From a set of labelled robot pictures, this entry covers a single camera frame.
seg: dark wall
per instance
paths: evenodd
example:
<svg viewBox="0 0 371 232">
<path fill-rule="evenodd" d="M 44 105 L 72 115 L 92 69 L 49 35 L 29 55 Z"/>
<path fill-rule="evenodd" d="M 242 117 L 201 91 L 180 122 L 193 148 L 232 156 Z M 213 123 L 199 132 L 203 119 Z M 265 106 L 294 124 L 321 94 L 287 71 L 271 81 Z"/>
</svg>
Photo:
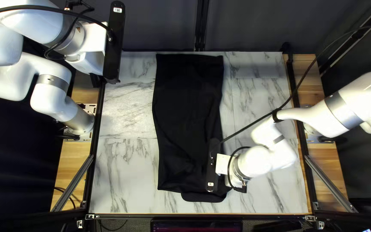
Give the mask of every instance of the dark wall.
<svg viewBox="0 0 371 232">
<path fill-rule="evenodd" d="M 314 53 L 358 2 L 371 0 L 211 1 L 206 49 L 277 51 L 287 41 L 296 53 Z"/>
<path fill-rule="evenodd" d="M 64 8 L 65 0 L 51 0 Z M 95 8 L 87 13 L 108 21 L 113 0 L 85 0 Z M 126 7 L 123 48 L 192 49 L 197 0 L 123 0 Z M 76 12 L 84 9 L 75 8 Z"/>
<path fill-rule="evenodd" d="M 65 0 L 51 1 L 64 7 Z M 108 20 L 112 0 L 85 1 L 96 8 L 87 15 Z M 123 0 L 123 48 L 192 49 L 197 1 Z M 288 41 L 296 53 L 315 53 L 332 30 L 343 33 L 370 7 L 371 0 L 211 0 L 206 50 L 277 51 Z"/>
<path fill-rule="evenodd" d="M 325 94 L 337 91 L 369 71 L 371 32 L 322 76 Z M 357 127 L 342 137 L 347 138 L 348 142 L 337 144 L 337 150 L 348 196 L 371 197 L 371 134 Z"/>
</svg>

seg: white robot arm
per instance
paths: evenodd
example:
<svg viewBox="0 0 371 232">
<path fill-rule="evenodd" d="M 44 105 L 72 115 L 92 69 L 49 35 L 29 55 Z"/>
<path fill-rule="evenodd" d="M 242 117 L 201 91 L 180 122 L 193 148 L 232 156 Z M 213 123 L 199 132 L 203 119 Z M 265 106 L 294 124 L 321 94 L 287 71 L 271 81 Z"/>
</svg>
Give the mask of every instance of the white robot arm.
<svg viewBox="0 0 371 232">
<path fill-rule="evenodd" d="M 21 101 L 38 75 L 30 105 L 72 129 L 74 134 L 90 132 L 94 125 L 92 113 L 85 112 L 69 96 L 71 72 L 64 66 L 23 52 L 20 60 L 11 66 L 0 67 L 0 98 Z"/>
<path fill-rule="evenodd" d="M 16 5 L 58 8 L 49 0 L 0 0 L 0 8 Z M 51 47 L 64 37 L 72 20 L 72 17 L 61 13 L 33 9 L 0 13 L 0 66 L 18 62 L 22 52 L 21 35 Z M 79 71 L 103 75 L 105 46 L 104 28 L 77 22 L 55 51 L 65 55 L 65 61 Z"/>
<path fill-rule="evenodd" d="M 295 151 L 275 126 L 288 119 L 307 123 L 326 137 L 336 137 L 358 125 L 371 134 L 371 72 L 311 108 L 283 109 L 258 124 L 251 132 L 257 146 L 232 158 L 229 173 L 233 186 L 242 188 L 251 178 L 289 167 L 297 160 Z M 227 175 L 229 159 L 217 155 L 217 174 Z"/>
</svg>

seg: white marble tile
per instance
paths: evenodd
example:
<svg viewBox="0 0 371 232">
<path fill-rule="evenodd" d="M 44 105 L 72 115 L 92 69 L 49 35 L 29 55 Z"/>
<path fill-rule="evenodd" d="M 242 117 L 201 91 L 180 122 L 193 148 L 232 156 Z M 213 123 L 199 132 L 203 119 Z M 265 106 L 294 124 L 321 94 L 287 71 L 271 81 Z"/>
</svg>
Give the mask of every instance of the white marble tile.
<svg viewBox="0 0 371 232">
<path fill-rule="evenodd" d="M 227 197 L 219 203 L 184 201 L 180 193 L 168 191 L 165 198 L 167 214 L 241 213 L 240 195 L 234 190 L 229 191 Z"/>
<path fill-rule="evenodd" d="M 297 139 L 289 139 L 298 156 Z M 251 139 L 238 139 L 237 147 L 254 146 Z M 300 160 L 288 168 L 251 179 L 247 193 L 240 193 L 242 213 L 307 213 L 307 197 Z"/>
<path fill-rule="evenodd" d="M 286 77 L 281 52 L 230 52 L 231 78 Z"/>
<path fill-rule="evenodd" d="M 100 139 L 90 212 L 165 212 L 165 191 L 157 190 L 156 139 Z"/>
<path fill-rule="evenodd" d="M 289 95 L 289 85 L 284 78 L 231 79 L 235 129 L 239 130 L 263 115 L 281 106 Z M 254 126 L 237 135 L 250 138 Z M 277 124 L 285 138 L 297 138 L 292 120 Z"/>
<path fill-rule="evenodd" d="M 220 104 L 224 137 L 277 108 L 289 96 L 280 53 L 181 53 L 224 56 Z M 187 202 L 179 193 L 157 190 L 158 145 L 151 108 L 156 68 L 155 52 L 124 52 L 121 83 L 106 87 L 90 212 L 307 212 L 299 165 L 253 179 L 247 194 L 232 190 L 221 203 Z M 286 138 L 296 138 L 293 122 L 280 124 Z M 230 155 L 240 145 L 253 145 L 250 131 L 228 140 L 224 144 L 225 153 Z"/>
<path fill-rule="evenodd" d="M 107 84 L 100 138 L 157 138 L 152 118 L 154 83 L 155 78 L 127 78 Z"/>
<path fill-rule="evenodd" d="M 157 60 L 155 52 L 122 52 L 119 79 L 155 78 Z"/>
</svg>

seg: black metal bracket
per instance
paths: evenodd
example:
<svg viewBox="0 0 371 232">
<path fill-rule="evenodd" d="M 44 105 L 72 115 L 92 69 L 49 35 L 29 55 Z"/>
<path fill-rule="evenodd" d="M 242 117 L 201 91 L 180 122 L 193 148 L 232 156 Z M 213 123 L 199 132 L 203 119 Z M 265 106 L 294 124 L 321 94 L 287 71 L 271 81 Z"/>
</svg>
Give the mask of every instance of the black metal bracket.
<svg viewBox="0 0 371 232">
<path fill-rule="evenodd" d="M 360 26 L 371 26 L 371 16 Z M 325 61 L 320 67 L 320 73 L 327 71 L 338 59 L 346 54 L 361 38 L 366 35 L 371 29 L 359 30 L 353 33 L 339 48 Z"/>
<path fill-rule="evenodd" d="M 108 26 L 113 31 L 113 38 L 108 37 L 104 58 L 103 76 L 108 83 L 120 82 L 120 62 L 122 52 L 122 40 L 124 37 L 125 6 L 120 1 L 111 3 Z"/>
<path fill-rule="evenodd" d="M 294 76 L 294 69 L 293 69 L 293 53 L 291 49 L 291 45 L 288 42 L 283 43 L 281 46 L 281 51 L 289 56 L 286 67 L 287 67 L 287 75 L 289 78 L 290 83 L 290 89 L 291 94 L 293 95 L 292 101 L 294 107 L 300 107 L 300 101 L 298 99 L 298 95 L 294 90 L 296 89 L 296 78 Z M 317 196 L 316 196 L 316 189 L 314 185 L 314 179 L 313 179 L 313 172 L 312 169 L 306 165 L 306 157 L 309 156 L 309 150 L 307 148 L 307 139 L 306 135 L 304 134 L 304 125 L 300 121 L 296 121 L 297 125 L 297 132 L 298 132 L 298 138 L 300 142 L 301 147 L 301 154 L 303 156 L 303 163 L 304 165 L 304 172 L 306 174 L 306 182 L 307 182 L 307 190 L 309 192 L 309 198 L 310 202 L 317 202 Z"/>
<path fill-rule="evenodd" d="M 202 52 L 205 48 L 208 14 L 209 0 L 198 0 L 194 44 L 194 51 L 196 52 Z"/>
</svg>

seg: folded black garment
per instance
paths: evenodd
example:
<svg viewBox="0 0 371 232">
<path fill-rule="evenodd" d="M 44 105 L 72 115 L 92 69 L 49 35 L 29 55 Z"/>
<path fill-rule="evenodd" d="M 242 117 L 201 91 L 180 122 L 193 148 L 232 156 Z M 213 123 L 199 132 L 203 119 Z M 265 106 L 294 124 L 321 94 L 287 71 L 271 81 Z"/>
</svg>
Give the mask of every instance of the folded black garment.
<svg viewBox="0 0 371 232">
<path fill-rule="evenodd" d="M 160 162 L 158 190 L 179 192 L 186 201 L 221 202 L 230 190 L 219 177 L 206 190 L 211 139 L 222 140 L 220 101 L 223 57 L 159 55 L 152 99 Z"/>
</svg>

